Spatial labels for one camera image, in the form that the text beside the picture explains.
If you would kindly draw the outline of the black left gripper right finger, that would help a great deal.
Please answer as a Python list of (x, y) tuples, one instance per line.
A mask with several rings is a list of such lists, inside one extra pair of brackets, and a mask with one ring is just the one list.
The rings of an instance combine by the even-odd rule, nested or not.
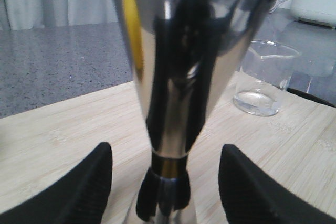
[(229, 223), (335, 223), (335, 218), (277, 183), (238, 147), (225, 144), (218, 187)]

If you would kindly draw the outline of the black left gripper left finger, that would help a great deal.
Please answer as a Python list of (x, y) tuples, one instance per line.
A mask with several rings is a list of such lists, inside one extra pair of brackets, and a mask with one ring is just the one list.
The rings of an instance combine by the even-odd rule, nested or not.
[(1, 223), (100, 223), (112, 184), (112, 149), (102, 142), (33, 198), (1, 214)]

